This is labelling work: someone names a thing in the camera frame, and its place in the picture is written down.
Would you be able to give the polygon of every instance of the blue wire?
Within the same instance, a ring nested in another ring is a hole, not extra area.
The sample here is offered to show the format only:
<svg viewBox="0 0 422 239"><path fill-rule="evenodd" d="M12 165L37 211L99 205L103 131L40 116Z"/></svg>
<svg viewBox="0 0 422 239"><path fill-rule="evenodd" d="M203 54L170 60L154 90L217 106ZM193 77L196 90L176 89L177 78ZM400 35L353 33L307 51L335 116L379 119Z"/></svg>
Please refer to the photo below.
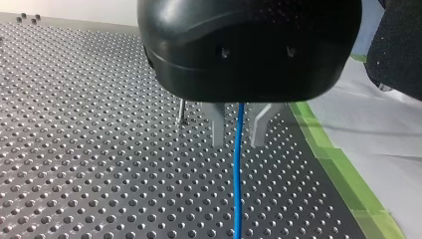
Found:
<svg viewBox="0 0 422 239"><path fill-rule="evenodd" d="M235 139L235 155L233 157L233 191L235 192L235 221L234 239L241 239L242 237L242 195L240 185L240 150L242 143L242 128L243 128L243 113L245 111L245 104L239 104L239 115L236 129Z"/></svg>

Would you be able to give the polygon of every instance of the perforated metal plate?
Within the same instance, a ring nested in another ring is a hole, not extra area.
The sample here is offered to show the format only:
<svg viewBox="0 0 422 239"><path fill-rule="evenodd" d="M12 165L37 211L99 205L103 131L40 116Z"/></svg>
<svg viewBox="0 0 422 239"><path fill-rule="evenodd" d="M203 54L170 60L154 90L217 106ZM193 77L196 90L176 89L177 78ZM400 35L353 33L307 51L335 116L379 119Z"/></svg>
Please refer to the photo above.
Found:
<svg viewBox="0 0 422 239"><path fill-rule="evenodd" d="M223 147L154 79L139 37L1 24L1 238L230 238ZM244 238L362 238L290 110L242 149Z"/></svg>

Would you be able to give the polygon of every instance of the white surface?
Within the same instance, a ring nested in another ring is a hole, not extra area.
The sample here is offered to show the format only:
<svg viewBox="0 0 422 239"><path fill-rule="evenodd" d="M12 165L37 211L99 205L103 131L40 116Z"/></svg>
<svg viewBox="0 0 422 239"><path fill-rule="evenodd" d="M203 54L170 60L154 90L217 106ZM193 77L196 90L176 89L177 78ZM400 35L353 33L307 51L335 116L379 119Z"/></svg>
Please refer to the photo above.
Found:
<svg viewBox="0 0 422 239"><path fill-rule="evenodd" d="M136 0L0 0L0 12L137 26Z"/></svg>
<svg viewBox="0 0 422 239"><path fill-rule="evenodd" d="M422 103L381 92L361 63L349 60L335 87L310 106L342 149L422 157Z"/></svg>
<svg viewBox="0 0 422 239"><path fill-rule="evenodd" d="M339 82L309 102L407 238L422 238L422 103L384 93L352 59Z"/></svg>
<svg viewBox="0 0 422 239"><path fill-rule="evenodd" d="M406 238L422 238L422 158L345 151Z"/></svg>

